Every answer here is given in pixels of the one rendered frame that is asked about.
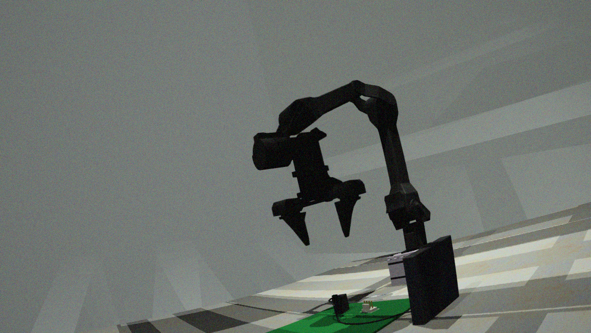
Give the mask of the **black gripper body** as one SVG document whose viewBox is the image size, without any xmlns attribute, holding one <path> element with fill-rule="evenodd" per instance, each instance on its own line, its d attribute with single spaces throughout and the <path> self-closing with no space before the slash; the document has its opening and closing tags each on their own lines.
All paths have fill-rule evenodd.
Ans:
<svg viewBox="0 0 591 333">
<path fill-rule="evenodd" d="M 341 182 L 331 189 L 326 172 L 329 170 L 329 166 L 325 165 L 322 159 L 302 162 L 294 168 L 295 171 L 292 172 L 292 176 L 297 177 L 300 193 L 297 193 L 297 198 L 274 202 L 272 206 L 273 216 L 292 215 L 300 213 L 303 207 L 306 206 L 336 198 L 341 201 L 366 193 L 364 184 L 360 179 Z M 321 194 L 325 194 L 325 196 L 319 197 Z"/>
</svg>

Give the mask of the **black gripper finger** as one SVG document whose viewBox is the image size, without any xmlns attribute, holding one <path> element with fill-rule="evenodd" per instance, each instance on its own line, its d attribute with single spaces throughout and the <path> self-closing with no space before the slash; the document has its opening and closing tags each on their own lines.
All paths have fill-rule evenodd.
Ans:
<svg viewBox="0 0 591 333">
<path fill-rule="evenodd" d="M 336 207 L 345 238 L 349 237 L 350 235 L 353 206 L 356 204 L 357 200 L 360 200 L 360 197 L 361 196 L 357 196 L 354 198 L 344 199 L 339 202 L 334 202 L 334 206 Z"/>
<path fill-rule="evenodd" d="M 291 227 L 292 230 L 296 233 L 296 235 L 301 239 L 305 246 L 310 245 L 308 232 L 306 229 L 306 222 L 305 222 L 306 212 L 296 213 L 287 216 L 281 216 L 279 219 L 283 219 L 284 222 Z"/>
</svg>

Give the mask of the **green circuit board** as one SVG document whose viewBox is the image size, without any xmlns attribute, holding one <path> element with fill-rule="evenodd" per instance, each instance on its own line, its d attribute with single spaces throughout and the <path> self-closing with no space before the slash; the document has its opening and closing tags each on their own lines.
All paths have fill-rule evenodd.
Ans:
<svg viewBox="0 0 591 333">
<path fill-rule="evenodd" d="M 373 323 L 358 325 L 345 323 L 376 321 L 410 310 L 409 298 L 375 302 L 368 300 L 368 302 L 349 303 L 349 306 L 348 311 L 337 315 L 339 320 L 344 323 L 338 321 L 332 306 L 310 317 L 266 333 L 377 333 L 403 314 Z"/>
</svg>

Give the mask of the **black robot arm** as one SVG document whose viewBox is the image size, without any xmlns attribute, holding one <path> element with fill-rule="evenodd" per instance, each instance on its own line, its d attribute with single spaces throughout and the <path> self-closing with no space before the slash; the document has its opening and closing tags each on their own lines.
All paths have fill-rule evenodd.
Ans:
<svg viewBox="0 0 591 333">
<path fill-rule="evenodd" d="M 369 97 L 362 100 L 361 95 Z M 323 160 L 319 140 L 327 135 L 315 127 L 301 133 L 319 117 L 338 106 L 352 102 L 367 114 L 378 129 L 390 179 L 390 193 L 384 196 L 386 213 L 396 230 L 403 229 L 408 253 L 426 246 L 424 222 L 430 211 L 421 203 L 416 188 L 409 183 L 407 166 L 397 129 L 398 106 L 394 95 L 377 85 L 352 80 L 349 84 L 319 97 L 295 100 L 279 115 L 279 126 L 274 133 L 257 133 L 252 148 L 252 160 L 259 171 L 294 167 L 302 162 Z M 296 137 L 290 137 L 297 135 Z M 411 222 L 416 220 L 416 222 Z"/>
</svg>

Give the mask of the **black square panel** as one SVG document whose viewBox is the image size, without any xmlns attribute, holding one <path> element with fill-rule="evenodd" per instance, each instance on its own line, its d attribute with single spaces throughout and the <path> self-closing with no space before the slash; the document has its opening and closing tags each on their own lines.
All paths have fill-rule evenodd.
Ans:
<svg viewBox="0 0 591 333">
<path fill-rule="evenodd" d="M 405 256 L 413 325 L 424 325 L 459 297 L 451 235 L 440 237 Z"/>
</svg>

